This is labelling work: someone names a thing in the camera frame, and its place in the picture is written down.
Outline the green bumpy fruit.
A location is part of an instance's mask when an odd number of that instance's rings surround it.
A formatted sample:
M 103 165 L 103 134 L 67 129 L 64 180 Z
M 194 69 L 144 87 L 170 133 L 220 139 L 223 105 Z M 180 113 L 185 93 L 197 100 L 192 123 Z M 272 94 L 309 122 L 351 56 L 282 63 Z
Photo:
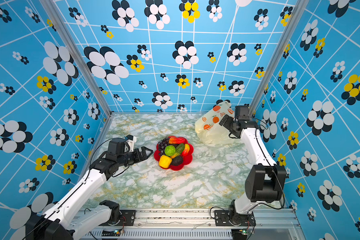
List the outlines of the green bumpy fruit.
M 176 148 L 173 145 L 168 145 L 165 148 L 165 155 L 172 157 L 176 153 Z

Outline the yellowish plastic bag orange print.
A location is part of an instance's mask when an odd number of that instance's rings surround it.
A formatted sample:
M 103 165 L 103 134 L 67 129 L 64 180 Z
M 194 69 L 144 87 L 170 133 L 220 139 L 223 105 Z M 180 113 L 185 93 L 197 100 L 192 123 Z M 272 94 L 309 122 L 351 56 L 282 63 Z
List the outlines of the yellowish plastic bag orange print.
M 219 101 L 210 111 L 195 123 L 195 132 L 203 144 L 209 146 L 235 143 L 229 137 L 229 131 L 219 123 L 225 115 L 234 117 L 234 110 L 229 101 Z

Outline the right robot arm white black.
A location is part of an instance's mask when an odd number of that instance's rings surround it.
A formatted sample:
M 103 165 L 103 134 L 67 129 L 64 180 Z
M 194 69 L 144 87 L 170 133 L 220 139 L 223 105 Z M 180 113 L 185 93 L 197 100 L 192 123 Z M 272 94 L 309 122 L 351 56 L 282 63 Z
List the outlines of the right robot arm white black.
M 252 168 L 245 180 L 245 193 L 233 200 L 229 206 L 229 221 L 234 226 L 243 222 L 255 225 L 253 211 L 259 206 L 266 206 L 274 210 L 271 203 L 285 201 L 284 184 L 287 176 L 285 167 L 279 166 L 267 151 L 260 135 L 260 128 L 254 121 L 240 117 L 235 120 L 224 115 L 219 124 L 229 131 L 229 136 L 241 140 L 247 148 L 249 160 L 253 161 Z

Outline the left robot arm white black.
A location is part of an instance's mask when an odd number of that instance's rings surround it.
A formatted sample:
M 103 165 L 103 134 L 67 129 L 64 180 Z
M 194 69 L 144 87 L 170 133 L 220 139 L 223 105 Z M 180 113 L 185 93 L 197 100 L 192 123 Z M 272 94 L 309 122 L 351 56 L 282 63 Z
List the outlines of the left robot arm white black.
M 128 168 L 147 160 L 154 151 L 146 147 L 134 147 L 137 138 L 109 139 L 107 151 L 89 165 L 89 169 L 60 201 L 41 216 L 31 217 L 25 227 L 25 240 L 79 240 L 101 224 L 125 225 L 120 205 L 102 201 L 88 214 L 75 219 L 90 196 L 110 178 L 118 176 L 120 167 Z

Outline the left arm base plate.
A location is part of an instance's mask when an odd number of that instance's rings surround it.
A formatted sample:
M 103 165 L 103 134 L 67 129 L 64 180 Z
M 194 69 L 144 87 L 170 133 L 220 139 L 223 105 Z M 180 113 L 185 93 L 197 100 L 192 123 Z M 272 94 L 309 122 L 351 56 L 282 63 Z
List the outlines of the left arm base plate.
M 134 225 L 136 217 L 136 210 L 119 210 L 118 213 L 113 211 L 111 213 L 110 219 L 100 224 L 100 226 L 105 227 L 130 227 Z

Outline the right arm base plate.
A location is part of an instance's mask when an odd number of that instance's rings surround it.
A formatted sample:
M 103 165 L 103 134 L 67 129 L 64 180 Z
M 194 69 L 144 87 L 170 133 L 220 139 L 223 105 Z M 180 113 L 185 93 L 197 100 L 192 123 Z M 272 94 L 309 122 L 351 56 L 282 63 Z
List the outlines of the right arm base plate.
M 217 227 L 254 227 L 257 225 L 254 213 L 250 215 L 237 214 L 227 210 L 215 210 L 214 219 Z

